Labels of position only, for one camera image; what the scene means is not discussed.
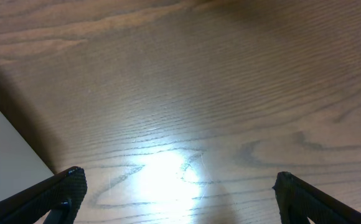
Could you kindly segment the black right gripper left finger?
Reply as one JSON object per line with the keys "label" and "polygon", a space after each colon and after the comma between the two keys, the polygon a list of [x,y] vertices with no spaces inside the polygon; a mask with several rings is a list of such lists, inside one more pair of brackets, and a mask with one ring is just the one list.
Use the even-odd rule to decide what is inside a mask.
{"label": "black right gripper left finger", "polygon": [[85,171],[73,166],[0,201],[0,223],[72,224],[87,193]]}

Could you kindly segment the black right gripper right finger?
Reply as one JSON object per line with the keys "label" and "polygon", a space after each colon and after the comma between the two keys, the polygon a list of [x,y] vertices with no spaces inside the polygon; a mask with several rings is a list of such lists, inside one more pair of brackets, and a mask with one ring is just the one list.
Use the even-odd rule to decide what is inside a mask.
{"label": "black right gripper right finger", "polygon": [[282,224],[361,224],[361,213],[301,180],[280,172],[273,186]]}

